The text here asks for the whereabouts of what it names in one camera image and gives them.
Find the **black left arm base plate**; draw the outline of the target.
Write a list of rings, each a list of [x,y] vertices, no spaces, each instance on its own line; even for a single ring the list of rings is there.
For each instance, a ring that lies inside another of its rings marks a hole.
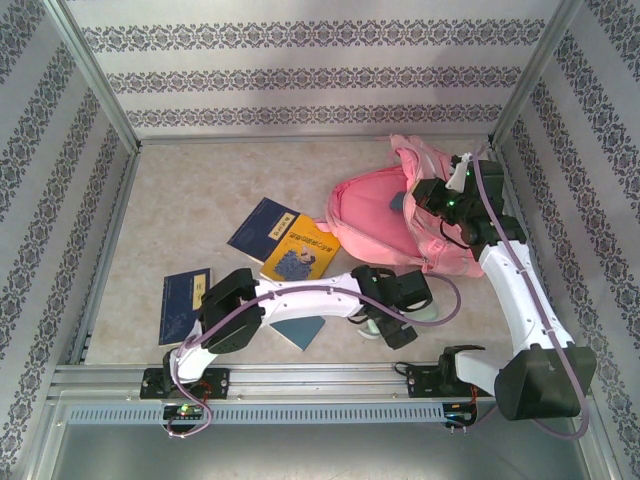
[[[224,400],[227,398],[230,371],[224,368],[207,368],[202,378],[185,383],[183,387],[200,400]],[[185,395],[174,384],[163,368],[144,371],[139,397],[143,400],[182,399]]]

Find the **mint green pencil case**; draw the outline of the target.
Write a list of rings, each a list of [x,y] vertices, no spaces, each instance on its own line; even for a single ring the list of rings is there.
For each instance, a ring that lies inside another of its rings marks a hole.
[[[438,319],[439,310],[437,306],[426,306],[415,311],[402,311],[399,313],[409,319],[416,320],[421,324],[432,322]],[[371,320],[361,310],[358,315],[350,318],[351,322],[356,322],[359,325],[358,333],[368,340],[378,340],[382,338],[382,334],[379,331],[374,320]]]

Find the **aluminium frame post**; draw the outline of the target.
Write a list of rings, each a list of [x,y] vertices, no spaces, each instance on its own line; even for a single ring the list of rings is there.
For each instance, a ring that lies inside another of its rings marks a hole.
[[[140,140],[65,0],[41,0],[41,2],[52,17],[56,29],[72,54],[83,78],[94,92],[110,123],[125,143],[127,150],[137,152]]]
[[[512,125],[524,108],[530,92],[537,84],[539,77],[552,58],[554,50],[583,3],[584,0],[560,0],[516,83],[514,91],[506,102],[494,130],[489,135],[492,147],[500,145],[510,132]]]

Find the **blue book with white print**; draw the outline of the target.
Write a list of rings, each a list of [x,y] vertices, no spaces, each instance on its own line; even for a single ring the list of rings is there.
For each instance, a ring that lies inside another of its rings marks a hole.
[[[326,320],[321,316],[281,320],[271,324],[271,328],[292,343],[300,351],[305,351],[324,327]]]

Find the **yellow book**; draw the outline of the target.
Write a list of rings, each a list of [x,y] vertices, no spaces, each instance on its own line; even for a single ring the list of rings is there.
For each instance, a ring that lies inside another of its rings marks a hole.
[[[304,214],[284,213],[267,238],[275,247],[260,275],[276,281],[320,279],[341,247],[332,233]]]

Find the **aluminium mounting rail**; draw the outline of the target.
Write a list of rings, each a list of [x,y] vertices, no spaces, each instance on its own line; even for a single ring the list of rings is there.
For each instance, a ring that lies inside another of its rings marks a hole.
[[[391,363],[229,365],[227,399],[246,403],[356,403],[407,400],[404,377]],[[46,398],[137,401],[144,365],[64,365]]]

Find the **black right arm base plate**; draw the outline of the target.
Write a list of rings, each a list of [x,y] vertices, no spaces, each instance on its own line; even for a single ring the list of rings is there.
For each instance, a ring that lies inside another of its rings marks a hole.
[[[394,370],[406,382],[410,398],[470,397],[472,384],[459,380],[436,365],[395,365]]]

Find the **pink backpack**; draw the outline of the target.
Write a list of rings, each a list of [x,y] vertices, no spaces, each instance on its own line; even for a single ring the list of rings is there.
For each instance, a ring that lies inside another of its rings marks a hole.
[[[418,136],[394,134],[389,140],[389,157],[399,162],[338,184],[329,196],[324,218],[316,222],[318,227],[365,263],[482,277],[479,262],[462,247],[460,228],[419,208],[412,196],[421,179],[448,181],[453,156]],[[389,208],[398,192],[406,193],[402,212]]]

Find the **navy book with line border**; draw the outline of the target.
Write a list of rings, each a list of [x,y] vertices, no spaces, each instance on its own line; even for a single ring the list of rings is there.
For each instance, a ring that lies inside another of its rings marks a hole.
[[[264,197],[227,244],[263,264],[299,216],[299,212]]]

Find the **navy book with patterned cover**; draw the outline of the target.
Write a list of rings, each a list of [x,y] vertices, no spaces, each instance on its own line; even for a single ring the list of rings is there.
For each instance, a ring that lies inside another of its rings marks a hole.
[[[209,289],[211,269],[199,269],[165,276],[158,345],[182,343],[198,319],[202,296]]]

